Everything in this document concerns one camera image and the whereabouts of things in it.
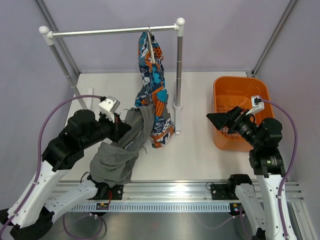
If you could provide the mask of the grey shorts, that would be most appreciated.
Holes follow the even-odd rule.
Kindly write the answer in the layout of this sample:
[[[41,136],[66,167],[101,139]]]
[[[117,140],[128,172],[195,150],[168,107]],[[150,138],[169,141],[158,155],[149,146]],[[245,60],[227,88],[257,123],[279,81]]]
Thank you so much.
[[[130,108],[125,122],[131,126],[131,130],[117,143],[100,144],[89,166],[92,180],[108,184],[111,188],[128,184],[139,158],[139,151],[151,135],[154,120],[153,104]]]

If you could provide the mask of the colourful patterned shorts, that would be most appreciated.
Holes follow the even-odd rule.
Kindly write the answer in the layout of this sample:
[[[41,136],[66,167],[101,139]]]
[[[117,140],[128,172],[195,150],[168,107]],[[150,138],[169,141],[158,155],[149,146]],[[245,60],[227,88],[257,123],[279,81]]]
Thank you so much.
[[[154,106],[154,122],[150,133],[153,148],[161,148],[169,143],[175,133],[175,125],[168,112],[168,91],[166,89],[165,69],[162,61],[163,52],[151,33],[155,64],[151,62],[151,55],[147,31],[138,39],[138,67],[143,87],[135,98],[135,106]]]

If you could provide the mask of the cream clothes hanger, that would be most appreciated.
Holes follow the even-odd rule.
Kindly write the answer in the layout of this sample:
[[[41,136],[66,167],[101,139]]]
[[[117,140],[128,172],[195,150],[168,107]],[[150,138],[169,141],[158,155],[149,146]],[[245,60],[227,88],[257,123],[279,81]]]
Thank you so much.
[[[154,55],[154,51],[153,51],[153,45],[152,45],[152,38],[151,38],[151,29],[150,29],[150,27],[148,28],[147,37],[148,37],[148,44],[149,44],[149,51],[150,51],[151,63],[152,63],[152,64],[155,64],[155,63],[156,63],[156,60],[155,60],[155,55]]]

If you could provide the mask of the grey clothes hanger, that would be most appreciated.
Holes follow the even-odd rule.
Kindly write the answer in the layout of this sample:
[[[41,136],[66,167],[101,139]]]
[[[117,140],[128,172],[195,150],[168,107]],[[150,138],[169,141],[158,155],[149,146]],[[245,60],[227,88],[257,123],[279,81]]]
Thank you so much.
[[[132,115],[133,115],[133,108],[125,108],[123,109],[119,116],[120,116],[120,119],[123,121],[123,122],[127,122],[128,120],[130,120],[132,118]]]

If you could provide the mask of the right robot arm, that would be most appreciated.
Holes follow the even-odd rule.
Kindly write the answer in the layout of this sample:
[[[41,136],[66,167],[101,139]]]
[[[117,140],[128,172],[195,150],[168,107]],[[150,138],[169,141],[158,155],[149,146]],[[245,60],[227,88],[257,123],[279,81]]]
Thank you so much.
[[[244,207],[253,240],[295,240],[284,188],[284,161],[278,149],[282,124],[267,117],[256,125],[251,116],[239,106],[228,112],[206,115],[217,130],[226,128],[228,134],[237,133],[252,146],[249,162],[263,203],[254,196],[252,181],[246,174],[232,174],[227,180],[226,192],[231,198],[238,198]]]

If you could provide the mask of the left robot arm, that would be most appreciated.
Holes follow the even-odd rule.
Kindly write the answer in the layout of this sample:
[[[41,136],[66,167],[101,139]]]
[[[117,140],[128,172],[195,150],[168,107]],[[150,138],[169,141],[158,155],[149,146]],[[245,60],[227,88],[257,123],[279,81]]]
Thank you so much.
[[[49,201],[57,183],[84,157],[84,150],[110,139],[117,143],[131,126],[117,114],[109,120],[105,114],[99,119],[91,110],[78,110],[67,121],[59,135],[48,143],[40,155],[41,166],[34,180],[11,208],[0,212],[0,222],[12,227],[15,240],[39,240],[51,229],[56,220],[78,203],[96,198],[103,199],[110,190],[108,184],[98,182],[90,175],[87,180],[66,194]]]

